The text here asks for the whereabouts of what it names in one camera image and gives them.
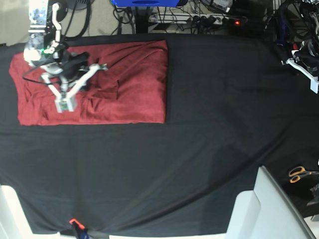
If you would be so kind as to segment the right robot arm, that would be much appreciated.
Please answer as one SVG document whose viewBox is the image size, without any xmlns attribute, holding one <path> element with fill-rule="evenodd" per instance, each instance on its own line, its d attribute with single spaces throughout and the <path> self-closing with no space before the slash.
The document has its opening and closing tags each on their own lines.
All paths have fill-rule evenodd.
<svg viewBox="0 0 319 239">
<path fill-rule="evenodd" d="M 87 81 L 100 70 L 106 71 L 105 64 L 88 64 L 89 53 L 68 52 L 66 35 L 62 32 L 61 21 L 67 14 L 64 0 L 29 1 L 28 42 L 23 57 L 31 67 L 22 75 L 41 68 L 39 84 L 46 85 L 55 96 L 55 106 L 59 113 L 73 112 L 77 103 L 75 96 Z"/>
</svg>

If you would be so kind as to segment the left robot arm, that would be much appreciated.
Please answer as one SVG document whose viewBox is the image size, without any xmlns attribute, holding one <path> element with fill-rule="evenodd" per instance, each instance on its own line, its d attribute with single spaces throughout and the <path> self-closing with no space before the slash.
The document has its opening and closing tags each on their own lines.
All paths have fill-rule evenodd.
<svg viewBox="0 0 319 239">
<path fill-rule="evenodd" d="M 319 93 L 319 2 L 285 0 L 277 10 L 281 43 L 276 50 L 281 64 L 294 68 L 310 81 L 310 90 Z"/>
</svg>

